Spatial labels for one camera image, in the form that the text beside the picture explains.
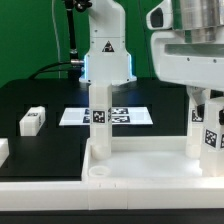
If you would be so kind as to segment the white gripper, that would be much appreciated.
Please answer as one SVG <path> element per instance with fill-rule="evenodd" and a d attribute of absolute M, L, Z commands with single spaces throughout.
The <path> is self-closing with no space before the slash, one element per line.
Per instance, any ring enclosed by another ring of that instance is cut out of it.
<path fill-rule="evenodd" d="M 217 30 L 214 42 L 203 44 L 185 43 L 182 32 L 157 31 L 151 50 L 156 76 L 188 86 L 189 107 L 203 118 L 210 89 L 224 91 L 224 28 Z"/>

